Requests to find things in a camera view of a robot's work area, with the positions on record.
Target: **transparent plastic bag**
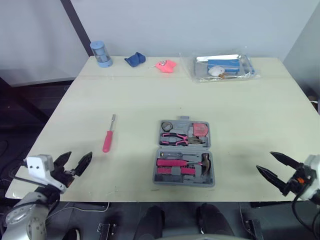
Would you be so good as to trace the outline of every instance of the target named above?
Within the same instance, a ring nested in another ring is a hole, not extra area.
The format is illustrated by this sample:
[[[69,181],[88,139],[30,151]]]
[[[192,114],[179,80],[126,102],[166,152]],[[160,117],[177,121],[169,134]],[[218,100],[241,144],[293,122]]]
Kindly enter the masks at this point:
[[[198,83],[243,81],[259,77],[247,54],[180,53],[180,62],[189,77]]]

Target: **blue container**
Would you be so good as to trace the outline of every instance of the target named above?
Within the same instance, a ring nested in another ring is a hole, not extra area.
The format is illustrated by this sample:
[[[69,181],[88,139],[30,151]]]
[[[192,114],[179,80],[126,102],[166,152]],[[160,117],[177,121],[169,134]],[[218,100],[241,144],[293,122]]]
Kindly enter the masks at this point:
[[[101,68],[107,68],[112,65],[112,59],[109,56],[103,41],[93,41],[90,43],[90,48]]]

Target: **orange part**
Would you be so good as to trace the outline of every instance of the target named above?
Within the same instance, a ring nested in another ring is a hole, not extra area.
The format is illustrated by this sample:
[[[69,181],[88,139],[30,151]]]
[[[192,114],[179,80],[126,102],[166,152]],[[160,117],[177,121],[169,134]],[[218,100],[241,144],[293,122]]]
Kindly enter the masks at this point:
[[[299,183],[301,183],[301,184],[304,184],[304,183],[305,183],[305,180],[304,180],[303,178],[301,178],[301,177],[298,177],[298,178],[297,178],[297,181],[298,181]]]

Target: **pliers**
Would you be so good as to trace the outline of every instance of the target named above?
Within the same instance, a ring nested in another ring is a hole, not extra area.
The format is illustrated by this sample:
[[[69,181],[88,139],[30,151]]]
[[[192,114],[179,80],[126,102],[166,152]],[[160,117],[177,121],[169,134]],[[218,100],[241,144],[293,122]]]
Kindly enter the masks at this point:
[[[204,142],[197,137],[188,137],[186,134],[180,134],[175,132],[165,132],[162,133],[162,137],[174,137],[182,139],[181,141],[160,141],[160,145],[164,146],[188,146],[189,144],[204,144]]]

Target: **table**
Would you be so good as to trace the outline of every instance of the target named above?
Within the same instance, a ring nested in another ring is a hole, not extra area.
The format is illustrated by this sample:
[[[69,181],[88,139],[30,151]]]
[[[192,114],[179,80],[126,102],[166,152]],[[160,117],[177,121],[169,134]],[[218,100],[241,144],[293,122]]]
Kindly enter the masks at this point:
[[[291,201],[257,171],[261,165],[286,181],[294,170],[270,151],[304,162],[319,154],[320,118],[277,58],[253,58],[260,78],[234,82],[192,82],[179,58],[174,73],[152,67],[148,57],[131,68],[123,57],[100,68],[90,57],[57,106],[29,156],[57,158],[72,151],[66,169],[92,151],[91,164],[62,201],[235,202]],[[117,114],[111,151],[102,152],[112,114]],[[210,124],[215,187],[155,185],[153,167],[160,121],[190,116]],[[17,176],[29,178],[26,168]],[[14,180],[6,197],[20,199],[36,186]]]

